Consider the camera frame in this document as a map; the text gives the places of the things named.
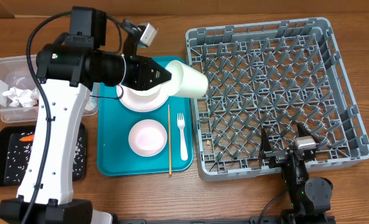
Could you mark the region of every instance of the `wooden table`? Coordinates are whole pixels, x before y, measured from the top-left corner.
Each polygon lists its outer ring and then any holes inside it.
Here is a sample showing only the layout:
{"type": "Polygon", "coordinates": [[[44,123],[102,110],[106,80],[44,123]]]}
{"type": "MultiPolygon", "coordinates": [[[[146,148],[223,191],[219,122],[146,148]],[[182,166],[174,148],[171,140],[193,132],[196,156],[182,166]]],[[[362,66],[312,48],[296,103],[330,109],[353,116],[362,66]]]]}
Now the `wooden table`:
{"type": "MultiPolygon", "coordinates": [[[[369,136],[369,13],[331,14],[249,14],[230,16],[138,16],[133,22],[149,21],[159,29],[149,49],[139,49],[145,56],[185,56],[185,32],[193,27],[243,24],[304,17],[329,19],[339,45],[348,77],[369,136]]],[[[24,55],[29,34],[43,19],[0,19],[0,58],[24,55]]],[[[32,53],[68,30],[69,20],[59,19],[36,36],[32,53]]],[[[108,24],[107,49],[118,47],[117,31],[108,24]]],[[[105,177],[96,166],[97,116],[83,118],[88,132],[86,177],[74,183],[75,198],[92,201],[97,210],[113,212],[120,218],[147,220],[196,218],[248,218],[259,215],[263,207],[282,189],[279,174],[253,179],[203,182],[198,177],[197,162],[180,173],[105,177]]],[[[0,130],[11,124],[0,119],[0,130]]],[[[349,169],[312,173],[334,184],[330,215],[337,223],[369,223],[369,160],[349,169]]],[[[0,201],[15,197],[17,187],[0,187],[0,201]]],[[[267,214],[279,214],[288,208],[288,198],[275,203],[267,214]]]]}

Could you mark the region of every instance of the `dish rack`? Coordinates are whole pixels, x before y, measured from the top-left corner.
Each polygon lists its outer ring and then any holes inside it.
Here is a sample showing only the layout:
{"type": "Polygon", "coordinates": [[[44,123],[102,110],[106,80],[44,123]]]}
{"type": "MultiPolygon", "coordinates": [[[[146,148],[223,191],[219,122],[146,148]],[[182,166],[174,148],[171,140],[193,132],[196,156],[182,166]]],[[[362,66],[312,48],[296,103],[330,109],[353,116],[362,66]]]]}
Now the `dish rack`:
{"type": "Polygon", "coordinates": [[[325,18],[204,27],[186,33],[188,64],[208,77],[192,100],[204,181],[280,172],[260,161],[261,127],[274,151],[294,144],[301,122],[319,140],[309,171],[369,158],[369,140],[325,18]]]}

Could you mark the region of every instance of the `white plate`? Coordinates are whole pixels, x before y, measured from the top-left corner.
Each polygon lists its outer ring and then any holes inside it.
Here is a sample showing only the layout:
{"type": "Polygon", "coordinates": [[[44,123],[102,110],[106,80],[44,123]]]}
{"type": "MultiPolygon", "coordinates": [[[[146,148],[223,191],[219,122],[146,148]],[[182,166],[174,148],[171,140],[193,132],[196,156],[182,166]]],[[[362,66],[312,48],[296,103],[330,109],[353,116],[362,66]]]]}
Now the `white plate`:
{"type": "Polygon", "coordinates": [[[116,94],[123,96],[120,102],[135,112],[150,112],[160,108],[168,99],[166,94],[161,93],[161,86],[155,86],[148,91],[136,91],[128,87],[120,86],[116,87],[116,94]]]}
{"type": "Polygon", "coordinates": [[[165,128],[152,119],[137,122],[129,132],[130,148],[139,156],[155,156],[165,148],[166,142],[165,128]]]}

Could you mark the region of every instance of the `white fork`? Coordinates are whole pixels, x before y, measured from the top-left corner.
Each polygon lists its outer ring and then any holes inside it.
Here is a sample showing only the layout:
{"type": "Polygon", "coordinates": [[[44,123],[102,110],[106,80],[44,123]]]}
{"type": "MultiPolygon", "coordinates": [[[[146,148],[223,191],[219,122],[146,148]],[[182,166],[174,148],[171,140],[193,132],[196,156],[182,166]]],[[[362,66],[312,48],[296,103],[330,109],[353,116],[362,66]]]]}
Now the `white fork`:
{"type": "Polygon", "coordinates": [[[183,161],[186,161],[189,158],[189,154],[187,153],[187,145],[185,143],[183,113],[177,113],[177,127],[180,129],[180,157],[183,161]]]}

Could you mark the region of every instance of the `pale pink bowl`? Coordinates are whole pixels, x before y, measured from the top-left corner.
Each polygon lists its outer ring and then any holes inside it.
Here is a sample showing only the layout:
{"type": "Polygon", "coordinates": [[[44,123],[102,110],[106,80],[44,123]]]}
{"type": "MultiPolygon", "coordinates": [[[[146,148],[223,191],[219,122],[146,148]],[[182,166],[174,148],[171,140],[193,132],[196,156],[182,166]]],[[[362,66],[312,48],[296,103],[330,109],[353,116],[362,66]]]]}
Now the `pale pink bowl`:
{"type": "Polygon", "coordinates": [[[130,148],[139,156],[155,156],[165,148],[166,141],[165,128],[152,119],[139,121],[129,132],[130,148]]]}

